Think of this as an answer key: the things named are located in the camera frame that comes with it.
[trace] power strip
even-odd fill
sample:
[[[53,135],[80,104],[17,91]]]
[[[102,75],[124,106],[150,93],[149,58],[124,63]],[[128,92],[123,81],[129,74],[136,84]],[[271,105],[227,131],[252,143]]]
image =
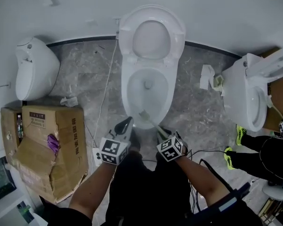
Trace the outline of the power strip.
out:
[[[94,159],[95,165],[97,167],[99,167],[103,162],[101,157],[100,157],[100,149],[95,147],[92,150],[93,150],[92,154],[93,154],[93,159]]]

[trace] floor trim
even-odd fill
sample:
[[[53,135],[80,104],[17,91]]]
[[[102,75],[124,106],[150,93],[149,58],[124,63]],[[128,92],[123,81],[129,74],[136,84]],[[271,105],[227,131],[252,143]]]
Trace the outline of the floor trim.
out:
[[[115,40],[115,36],[99,36],[99,37],[89,37],[89,38],[81,38],[81,39],[73,39],[73,40],[66,40],[66,41],[61,41],[61,42],[57,42],[57,43],[51,43],[48,44],[47,47],[54,47],[54,46],[58,46],[58,45],[65,45],[65,44],[70,44],[70,43],[80,43],[80,42],[89,42],[89,41],[99,41],[99,40]],[[224,51],[222,49],[218,49],[218,48],[213,48],[207,45],[203,45],[203,44],[199,44],[199,43],[193,43],[193,42],[185,42],[186,46],[191,46],[191,47],[196,47],[196,48],[202,48],[202,49],[206,49],[212,52],[216,52],[219,54],[223,54],[232,58],[236,58],[236,59],[240,59],[241,56],[233,54],[231,52],[227,52]]]

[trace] leg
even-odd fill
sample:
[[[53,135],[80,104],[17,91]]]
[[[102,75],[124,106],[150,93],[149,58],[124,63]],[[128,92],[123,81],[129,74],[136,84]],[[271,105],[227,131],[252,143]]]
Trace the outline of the leg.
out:
[[[282,182],[282,180],[265,169],[260,160],[259,153],[236,153],[228,151],[226,154],[231,157],[234,168],[241,169],[255,177],[272,181],[277,184]]]
[[[157,212],[168,215],[167,220],[170,223],[191,212],[191,188],[186,174],[175,161],[166,162],[159,153],[156,154],[156,159],[154,175],[157,186]]]
[[[106,221],[117,217],[134,217],[149,201],[152,171],[146,168],[139,152],[130,151],[118,165],[110,184],[110,201]]]
[[[269,136],[251,137],[249,135],[243,135],[241,138],[241,144],[247,148],[260,152],[262,145],[268,140]]]

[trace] black pants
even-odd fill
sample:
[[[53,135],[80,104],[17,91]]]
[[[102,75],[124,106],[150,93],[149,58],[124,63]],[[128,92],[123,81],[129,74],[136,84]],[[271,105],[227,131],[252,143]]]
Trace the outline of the black pants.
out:
[[[156,159],[155,171],[151,171],[142,156],[131,151],[117,167],[110,185],[107,222],[124,218],[123,225],[150,225],[155,221],[171,225],[191,212],[187,176],[176,162],[166,162],[159,153]]]
[[[269,138],[269,136],[251,137],[249,135],[244,135],[241,139],[241,144],[258,153],[237,153],[229,151],[226,154],[231,157],[234,168],[241,169],[255,177],[281,184],[283,181],[266,170],[260,160],[259,152],[262,145]]]

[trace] toilet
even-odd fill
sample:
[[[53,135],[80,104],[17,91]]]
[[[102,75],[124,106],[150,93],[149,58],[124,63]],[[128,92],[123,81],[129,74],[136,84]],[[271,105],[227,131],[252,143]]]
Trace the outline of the toilet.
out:
[[[41,40],[30,37],[16,47],[18,74],[16,95],[19,100],[36,100],[49,94],[56,82],[60,62]]]
[[[183,22],[162,6],[141,6],[121,19],[122,100],[136,127],[153,127],[140,117],[143,110],[157,125],[166,116],[173,100],[184,42]]]
[[[245,129],[259,131],[266,119],[267,84],[283,77],[283,49],[267,58],[247,54],[222,76],[227,115]]]

